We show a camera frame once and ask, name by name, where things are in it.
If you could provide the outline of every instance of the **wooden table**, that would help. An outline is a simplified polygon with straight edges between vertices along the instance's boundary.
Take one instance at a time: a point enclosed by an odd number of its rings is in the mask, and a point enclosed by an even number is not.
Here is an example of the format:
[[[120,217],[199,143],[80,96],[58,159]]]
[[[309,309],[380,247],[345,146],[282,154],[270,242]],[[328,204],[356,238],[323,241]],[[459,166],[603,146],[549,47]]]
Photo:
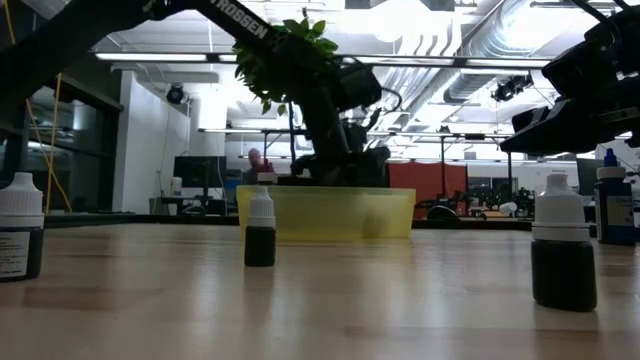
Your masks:
[[[530,234],[283,246],[234,227],[51,230],[40,279],[0,284],[0,358],[638,359],[640,251],[596,246],[593,313],[537,306]]]

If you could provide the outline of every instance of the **blue bottle cap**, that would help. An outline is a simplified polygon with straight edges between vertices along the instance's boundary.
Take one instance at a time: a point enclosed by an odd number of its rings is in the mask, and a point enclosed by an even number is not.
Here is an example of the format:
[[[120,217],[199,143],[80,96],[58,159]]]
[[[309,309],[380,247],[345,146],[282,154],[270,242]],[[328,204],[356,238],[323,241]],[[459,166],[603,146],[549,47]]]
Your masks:
[[[617,167],[618,166],[618,158],[613,153],[613,149],[607,149],[607,154],[604,156],[604,166],[605,167]]]

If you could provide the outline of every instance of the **yellow container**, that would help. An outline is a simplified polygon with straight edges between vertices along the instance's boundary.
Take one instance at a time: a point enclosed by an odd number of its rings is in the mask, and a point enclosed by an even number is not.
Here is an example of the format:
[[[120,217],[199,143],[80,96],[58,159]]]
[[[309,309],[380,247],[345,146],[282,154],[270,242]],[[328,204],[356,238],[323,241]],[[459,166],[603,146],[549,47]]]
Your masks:
[[[242,238],[255,186],[238,186]],[[278,241],[408,239],[414,189],[272,186]]]

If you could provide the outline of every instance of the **computer monitor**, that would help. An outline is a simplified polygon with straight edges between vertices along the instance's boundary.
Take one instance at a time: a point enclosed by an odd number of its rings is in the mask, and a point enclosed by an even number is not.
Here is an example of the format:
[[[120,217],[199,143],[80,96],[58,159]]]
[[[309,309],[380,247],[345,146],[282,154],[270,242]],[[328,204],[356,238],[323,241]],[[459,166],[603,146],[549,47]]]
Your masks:
[[[183,188],[221,188],[227,175],[225,156],[176,156],[173,176]]]
[[[578,182],[580,183],[580,195],[594,196],[595,184],[598,182],[598,168],[604,166],[604,160],[577,159]]]

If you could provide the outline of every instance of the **person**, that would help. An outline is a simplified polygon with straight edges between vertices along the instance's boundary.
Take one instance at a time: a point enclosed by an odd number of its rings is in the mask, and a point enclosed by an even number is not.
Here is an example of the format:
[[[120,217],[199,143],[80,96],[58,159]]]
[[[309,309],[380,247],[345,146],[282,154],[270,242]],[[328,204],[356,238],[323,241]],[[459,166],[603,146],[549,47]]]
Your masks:
[[[258,183],[258,173],[260,172],[274,172],[273,166],[266,160],[263,162],[258,149],[251,149],[249,151],[249,168],[242,174],[243,185],[255,185]]]

